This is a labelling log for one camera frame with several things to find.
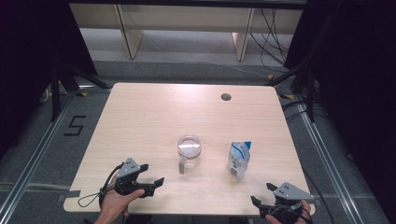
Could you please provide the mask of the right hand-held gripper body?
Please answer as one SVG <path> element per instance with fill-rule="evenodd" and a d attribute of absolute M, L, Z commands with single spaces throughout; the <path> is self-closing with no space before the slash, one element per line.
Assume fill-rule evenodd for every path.
<path fill-rule="evenodd" d="M 295 223 L 302 213 L 301 200 L 307 202 L 314 200 L 312 194 L 288 182 L 283 183 L 280 187 L 277 187 L 277 190 L 271 192 L 275 196 L 275 204 L 264 204 L 264 208 L 260 209 L 260 215 L 261 217 L 271 215 L 282 223 Z"/>

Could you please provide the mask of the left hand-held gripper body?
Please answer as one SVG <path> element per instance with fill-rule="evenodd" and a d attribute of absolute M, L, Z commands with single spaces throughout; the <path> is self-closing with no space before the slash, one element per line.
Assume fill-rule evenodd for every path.
<path fill-rule="evenodd" d="M 116 177 L 115 191 L 118 194 L 128 195 L 135 190 L 143 189 L 145 193 L 142 198 L 154 195 L 155 188 L 152 187 L 152 184 L 144 184 L 137 181 L 138 176 L 141 174 L 139 173 L 139 166 L 132 158 L 128 158 L 121 166 Z"/>

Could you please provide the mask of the white and blue pouch bag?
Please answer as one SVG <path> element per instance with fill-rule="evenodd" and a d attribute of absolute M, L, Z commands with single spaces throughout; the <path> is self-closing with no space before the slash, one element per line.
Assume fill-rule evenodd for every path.
<path fill-rule="evenodd" d="M 250 160 L 250 142 L 232 142 L 229 150 L 229 171 L 237 180 L 241 180 L 248 169 Z"/>

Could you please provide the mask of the clear plastic jar lid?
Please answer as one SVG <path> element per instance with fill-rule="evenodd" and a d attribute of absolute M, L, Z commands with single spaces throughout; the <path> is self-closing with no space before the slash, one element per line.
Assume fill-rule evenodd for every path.
<path fill-rule="evenodd" d="M 177 142 L 179 155 L 178 170 L 184 175 L 188 170 L 196 168 L 201 161 L 202 145 L 194 134 L 183 135 Z"/>

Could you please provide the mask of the person's right hand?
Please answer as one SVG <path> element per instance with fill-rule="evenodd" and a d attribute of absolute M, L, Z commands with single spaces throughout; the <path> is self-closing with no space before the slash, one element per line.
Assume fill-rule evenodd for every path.
<path fill-rule="evenodd" d="M 294 224 L 312 224 L 311 216 L 310 216 L 310 211 L 311 211 L 310 205 L 307 203 L 306 200 L 301 200 L 301 205 L 303 207 L 301 216 L 297 219 L 297 221 Z M 279 222 L 275 217 L 271 215 L 266 215 L 265 219 L 270 224 L 283 224 L 282 222 Z"/>

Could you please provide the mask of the person's left hand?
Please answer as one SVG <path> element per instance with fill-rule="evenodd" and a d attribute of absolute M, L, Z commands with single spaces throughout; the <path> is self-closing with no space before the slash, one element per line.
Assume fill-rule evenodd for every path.
<path fill-rule="evenodd" d="M 145 191 L 143 189 L 135 190 L 128 195 L 120 195 L 114 189 L 106 193 L 102 203 L 101 212 L 123 213 L 128 215 L 128 205 L 135 199 L 141 197 Z"/>

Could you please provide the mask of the grey tape strip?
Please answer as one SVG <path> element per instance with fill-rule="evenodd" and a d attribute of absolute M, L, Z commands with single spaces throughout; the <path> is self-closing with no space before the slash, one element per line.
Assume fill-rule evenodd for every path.
<path fill-rule="evenodd" d="M 57 202 L 58 203 L 64 203 L 64 201 L 68 198 L 78 198 L 80 195 L 80 190 L 72 190 L 72 191 L 67 191 L 65 194 L 60 195 L 58 197 Z"/>

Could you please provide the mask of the black metal stand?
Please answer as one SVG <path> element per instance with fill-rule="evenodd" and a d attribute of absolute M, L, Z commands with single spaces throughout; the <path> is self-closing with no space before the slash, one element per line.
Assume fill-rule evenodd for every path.
<path fill-rule="evenodd" d="M 80 86 L 77 84 L 75 76 L 82 77 L 101 89 L 106 90 L 112 88 L 111 85 L 106 84 L 96 76 L 85 73 L 81 69 L 78 69 L 71 64 L 59 63 L 54 65 L 50 75 L 50 87 L 52 93 L 52 121 L 55 121 L 61 114 L 61 94 L 59 83 L 64 85 L 64 88 L 67 92 L 76 92 L 80 90 Z"/>
<path fill-rule="evenodd" d="M 293 93 L 301 93 L 302 91 L 306 92 L 305 97 L 305 106 L 307 109 L 307 116 L 310 118 L 312 122 L 315 121 L 314 119 L 314 111 L 313 111 L 313 104 L 314 104 L 314 82 L 315 76 L 313 70 L 310 68 L 309 63 L 301 63 L 289 72 L 277 77 L 273 80 L 270 80 L 267 83 L 267 86 L 274 87 L 275 85 L 283 82 L 284 80 L 294 77 L 294 80 L 290 86 L 290 90 Z"/>

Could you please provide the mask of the dark curtain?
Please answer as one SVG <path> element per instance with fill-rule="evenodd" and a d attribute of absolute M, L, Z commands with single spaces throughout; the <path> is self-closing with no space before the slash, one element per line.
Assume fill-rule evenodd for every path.
<path fill-rule="evenodd" d="M 396 224 L 396 0 L 344 0 L 314 71 L 332 122 Z"/>
<path fill-rule="evenodd" d="M 0 159 L 62 65 L 96 74 L 69 0 L 0 0 Z"/>

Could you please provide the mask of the metal floor rail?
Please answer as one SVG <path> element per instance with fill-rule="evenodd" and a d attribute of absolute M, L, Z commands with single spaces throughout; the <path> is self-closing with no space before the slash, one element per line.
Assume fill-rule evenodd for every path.
<path fill-rule="evenodd" d="M 0 205 L 0 222 L 7 224 L 7 221 L 12 216 L 18 203 L 21 200 L 22 194 L 27 188 L 28 183 L 32 179 L 39 163 L 42 161 L 52 139 L 60 127 L 60 123 L 64 119 L 64 114 L 67 111 L 70 103 L 75 97 L 74 93 L 67 93 L 61 103 L 61 110 L 53 121 L 49 123 L 46 131 L 40 139 L 38 145 L 30 157 L 29 161 L 25 164 L 18 179 L 11 185 L 11 189 L 8 192 L 7 197 L 3 200 Z"/>
<path fill-rule="evenodd" d="M 346 216 L 351 224 L 363 224 L 363 219 L 361 213 L 357 207 L 355 200 L 353 199 L 350 191 L 347 188 L 344 180 L 342 179 L 339 171 L 337 170 L 332 157 L 319 134 L 318 128 L 314 121 L 312 121 L 308 117 L 307 107 L 303 104 L 297 106 L 298 110 L 302 113 L 302 120 L 304 121 L 304 125 L 308 130 L 311 139 L 315 145 L 315 148 L 318 152 L 318 156 L 320 157 L 321 162 L 324 165 L 326 173 L 330 178 L 332 183 L 332 187 L 334 188 L 338 199 L 343 206 Z"/>

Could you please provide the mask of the light wooden desk frame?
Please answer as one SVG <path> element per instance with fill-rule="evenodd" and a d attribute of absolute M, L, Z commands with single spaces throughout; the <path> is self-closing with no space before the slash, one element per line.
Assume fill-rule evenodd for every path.
<path fill-rule="evenodd" d="M 120 30 L 126 57 L 133 59 L 146 30 L 223 32 L 233 35 L 236 60 L 244 60 L 248 35 L 292 35 L 300 9 L 182 7 L 72 3 L 80 28 Z"/>

